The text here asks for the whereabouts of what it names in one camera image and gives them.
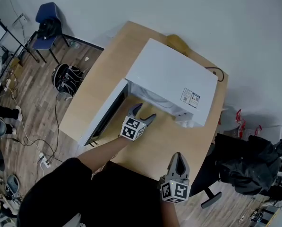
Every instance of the black shirt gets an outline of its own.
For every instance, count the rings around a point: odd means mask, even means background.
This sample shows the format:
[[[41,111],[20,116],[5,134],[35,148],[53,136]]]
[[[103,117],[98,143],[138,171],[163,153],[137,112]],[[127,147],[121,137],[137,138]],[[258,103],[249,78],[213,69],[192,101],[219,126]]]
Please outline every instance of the black shirt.
[[[71,158],[43,177],[26,194],[18,227],[62,227],[76,214],[80,226],[162,226],[157,182],[108,162],[93,177]]]

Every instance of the blue chair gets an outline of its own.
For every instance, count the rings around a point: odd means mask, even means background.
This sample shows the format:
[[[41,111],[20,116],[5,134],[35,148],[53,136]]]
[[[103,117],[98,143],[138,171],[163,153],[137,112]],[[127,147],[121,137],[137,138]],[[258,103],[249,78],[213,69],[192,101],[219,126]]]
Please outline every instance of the blue chair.
[[[60,12],[58,10],[57,5],[54,2],[49,2],[42,4],[38,10],[37,16],[36,16],[36,22],[37,23],[42,23],[45,19],[47,18],[56,18],[60,21],[61,27],[62,27],[62,21],[60,19]],[[66,45],[69,47],[69,44],[67,43],[64,34],[61,33],[62,38],[64,39]],[[49,50],[57,64],[59,65],[59,61],[57,60],[56,56],[53,54],[51,47],[54,44],[55,40],[57,39],[57,36],[51,37],[49,39],[44,39],[44,38],[37,38],[33,45],[33,49],[36,50],[38,55],[41,57],[41,59],[46,63],[45,59],[43,56],[40,54],[39,50]]]

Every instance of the power strip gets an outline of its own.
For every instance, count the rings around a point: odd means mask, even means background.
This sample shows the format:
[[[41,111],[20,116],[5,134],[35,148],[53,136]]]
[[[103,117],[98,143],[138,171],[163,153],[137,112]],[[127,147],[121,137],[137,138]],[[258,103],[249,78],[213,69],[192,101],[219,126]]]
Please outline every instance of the power strip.
[[[5,91],[5,92],[8,90],[8,87],[9,87],[10,82],[11,82],[10,79],[7,79],[7,80],[6,80],[6,82],[5,82],[6,86],[5,86],[5,88],[4,88],[4,91]]]
[[[51,167],[49,161],[47,160],[46,156],[42,152],[40,153],[39,157],[40,157],[42,163],[44,163],[47,168]]]

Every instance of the label sticker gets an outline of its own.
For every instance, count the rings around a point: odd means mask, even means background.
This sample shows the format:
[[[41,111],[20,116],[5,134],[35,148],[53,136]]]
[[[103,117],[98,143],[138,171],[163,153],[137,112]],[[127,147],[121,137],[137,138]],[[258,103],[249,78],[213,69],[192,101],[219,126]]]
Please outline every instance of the label sticker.
[[[182,97],[180,98],[181,101],[183,101],[186,104],[189,104],[194,108],[197,108],[199,99],[200,99],[199,95],[195,94],[194,92],[190,91],[187,88],[184,88]]]
[[[197,95],[197,94],[195,94],[195,93],[192,93],[191,99],[190,99],[190,102],[189,102],[189,105],[191,105],[192,107],[197,108],[199,99],[200,99],[200,96],[199,96],[199,95]]]
[[[191,92],[190,90],[188,90],[187,88],[184,89],[182,97],[180,98],[181,101],[183,101],[186,104],[189,104],[191,95],[193,94],[193,92]]]

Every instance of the baseboard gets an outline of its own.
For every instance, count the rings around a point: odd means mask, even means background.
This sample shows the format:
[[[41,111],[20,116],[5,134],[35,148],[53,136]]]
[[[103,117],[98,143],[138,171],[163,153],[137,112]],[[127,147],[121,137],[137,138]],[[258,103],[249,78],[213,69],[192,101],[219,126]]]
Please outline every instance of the baseboard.
[[[86,41],[84,41],[84,40],[77,39],[77,38],[72,37],[72,36],[70,36],[70,35],[65,35],[65,34],[64,34],[64,36],[67,37],[68,39],[72,39],[72,40],[78,41],[78,42],[80,42],[80,43],[87,44],[87,45],[89,45],[89,46],[91,46],[91,47],[93,47],[93,48],[96,48],[96,49],[100,50],[100,51],[103,51],[103,50],[104,50],[104,48],[102,48],[102,47],[99,47],[99,46],[97,46],[97,45],[95,45],[95,44],[86,42]]]

